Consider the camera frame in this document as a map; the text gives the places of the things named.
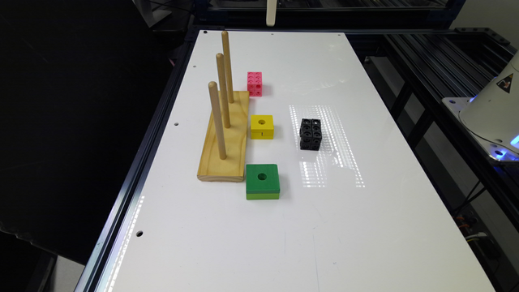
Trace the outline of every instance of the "green square block with hole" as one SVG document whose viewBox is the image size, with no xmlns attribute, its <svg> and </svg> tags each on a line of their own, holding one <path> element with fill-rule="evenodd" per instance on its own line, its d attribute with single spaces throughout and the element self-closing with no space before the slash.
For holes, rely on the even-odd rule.
<svg viewBox="0 0 519 292">
<path fill-rule="evenodd" d="M 279 199 L 277 165 L 247 165 L 247 200 Z"/>
</svg>

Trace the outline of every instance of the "blue light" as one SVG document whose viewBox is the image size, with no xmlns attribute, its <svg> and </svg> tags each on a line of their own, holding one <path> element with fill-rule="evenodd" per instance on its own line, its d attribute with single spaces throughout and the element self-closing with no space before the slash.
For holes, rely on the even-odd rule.
<svg viewBox="0 0 519 292">
<path fill-rule="evenodd" d="M 506 151 L 503 151 L 501 155 L 497 154 L 497 155 L 495 156 L 495 158 L 501 160 L 501 158 L 503 158 L 504 155 L 506 155 Z"/>
<path fill-rule="evenodd" d="M 519 135 L 515 138 L 513 138 L 512 142 L 510 142 L 510 144 L 513 146 L 513 147 L 516 147 L 516 144 L 519 143 Z"/>
</svg>

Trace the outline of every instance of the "pink block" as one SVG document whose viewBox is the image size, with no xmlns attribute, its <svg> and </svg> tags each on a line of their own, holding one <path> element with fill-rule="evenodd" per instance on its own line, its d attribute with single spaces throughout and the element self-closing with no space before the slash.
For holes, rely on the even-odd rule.
<svg viewBox="0 0 519 292">
<path fill-rule="evenodd" d="M 247 91 L 251 97 L 261 97 L 263 95 L 261 72 L 247 72 Z"/>
</svg>

